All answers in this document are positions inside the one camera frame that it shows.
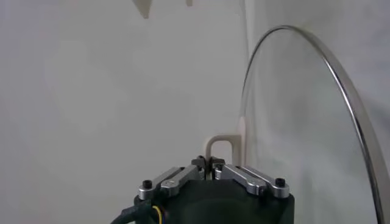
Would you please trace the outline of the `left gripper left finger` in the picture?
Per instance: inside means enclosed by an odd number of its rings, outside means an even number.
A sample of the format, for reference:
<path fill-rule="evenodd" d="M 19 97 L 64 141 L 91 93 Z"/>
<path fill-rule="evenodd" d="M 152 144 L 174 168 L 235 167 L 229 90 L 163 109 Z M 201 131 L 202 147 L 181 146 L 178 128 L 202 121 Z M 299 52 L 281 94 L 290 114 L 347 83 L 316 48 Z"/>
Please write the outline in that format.
<path fill-rule="evenodd" d="M 144 180 L 138 189 L 140 200 L 151 200 L 158 195 L 174 197 L 191 180 L 204 180 L 207 162 L 198 156 L 186 167 L 172 167 L 152 180 Z"/>

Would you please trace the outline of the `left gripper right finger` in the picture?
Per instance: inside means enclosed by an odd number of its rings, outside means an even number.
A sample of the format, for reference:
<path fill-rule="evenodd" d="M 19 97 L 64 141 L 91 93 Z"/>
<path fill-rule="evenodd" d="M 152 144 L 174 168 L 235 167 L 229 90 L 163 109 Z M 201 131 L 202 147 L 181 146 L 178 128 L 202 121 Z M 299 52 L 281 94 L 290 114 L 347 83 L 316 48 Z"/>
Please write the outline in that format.
<path fill-rule="evenodd" d="M 250 166 L 226 164 L 221 158 L 211 157 L 212 179 L 233 180 L 247 193 L 258 197 L 271 195 L 274 198 L 288 198 L 289 186 L 283 178 L 272 178 Z"/>

